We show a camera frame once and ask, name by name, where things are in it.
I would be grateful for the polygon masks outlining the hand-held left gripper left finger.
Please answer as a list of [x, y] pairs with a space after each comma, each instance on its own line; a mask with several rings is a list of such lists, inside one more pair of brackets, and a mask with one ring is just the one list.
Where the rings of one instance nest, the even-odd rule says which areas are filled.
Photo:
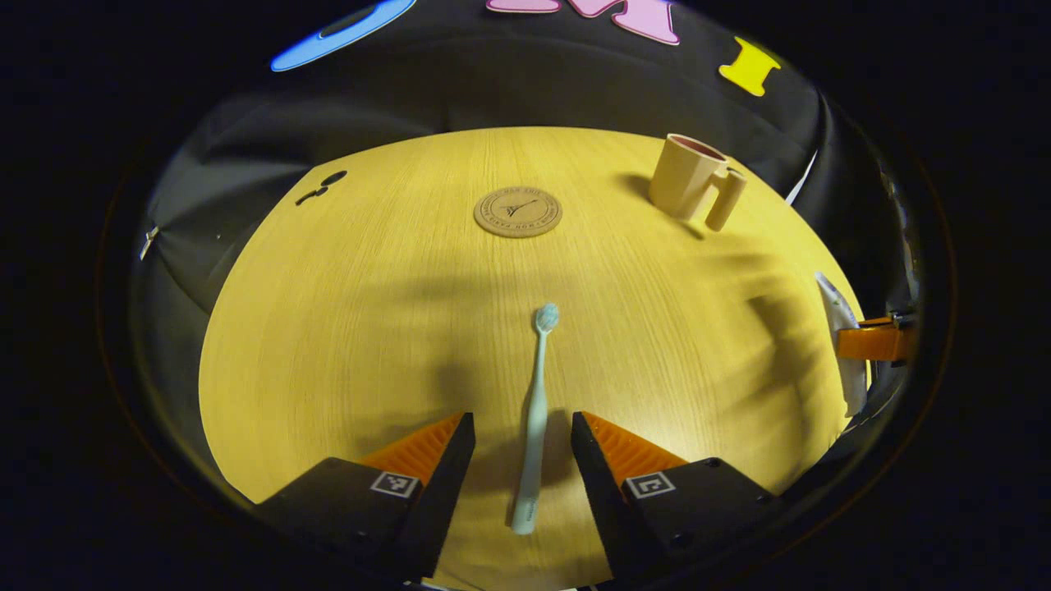
[[473, 414], [455, 413], [365, 458], [321, 460], [255, 512], [289, 538], [371, 575], [428, 579], [474, 449]]

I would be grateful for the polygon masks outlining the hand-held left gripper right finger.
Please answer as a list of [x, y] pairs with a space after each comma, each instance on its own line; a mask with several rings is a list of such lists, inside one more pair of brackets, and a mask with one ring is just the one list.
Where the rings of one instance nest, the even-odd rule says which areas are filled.
[[611, 420], [571, 417], [571, 449], [615, 580], [703, 564], [758, 534], [777, 498], [720, 457], [684, 460]]

